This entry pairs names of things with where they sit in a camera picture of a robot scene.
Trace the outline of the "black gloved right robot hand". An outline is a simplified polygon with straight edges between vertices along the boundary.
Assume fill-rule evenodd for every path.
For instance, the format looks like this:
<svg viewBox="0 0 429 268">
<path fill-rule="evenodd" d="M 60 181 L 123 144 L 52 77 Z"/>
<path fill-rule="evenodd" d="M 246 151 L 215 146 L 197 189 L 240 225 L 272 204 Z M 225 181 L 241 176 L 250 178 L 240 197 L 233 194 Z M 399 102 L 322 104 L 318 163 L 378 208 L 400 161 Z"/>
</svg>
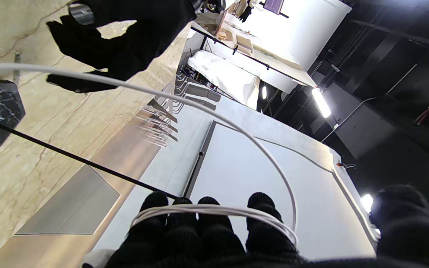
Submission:
<svg viewBox="0 0 429 268">
<path fill-rule="evenodd" d="M 376 256 L 309 261 L 282 232 L 247 218 L 243 245 L 227 216 L 166 213 L 138 222 L 115 251 L 91 251 L 82 268 L 429 268 L 429 204 L 410 185 L 373 197 Z"/>
</svg>

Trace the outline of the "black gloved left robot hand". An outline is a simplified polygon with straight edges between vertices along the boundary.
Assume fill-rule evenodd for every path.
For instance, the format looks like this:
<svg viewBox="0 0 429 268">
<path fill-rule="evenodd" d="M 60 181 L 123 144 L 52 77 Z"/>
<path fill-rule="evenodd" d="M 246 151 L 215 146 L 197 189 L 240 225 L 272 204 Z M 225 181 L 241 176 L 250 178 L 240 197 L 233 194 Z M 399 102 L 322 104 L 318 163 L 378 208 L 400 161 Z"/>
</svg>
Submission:
<svg viewBox="0 0 429 268">
<path fill-rule="evenodd" d="M 73 15 L 47 26 L 60 51 L 92 66 L 92 74 L 128 81 L 148 68 L 196 18 L 199 0 L 77 0 L 88 7 L 93 22 L 83 25 Z M 123 35 L 106 39 L 98 28 L 133 20 Z"/>
</svg>

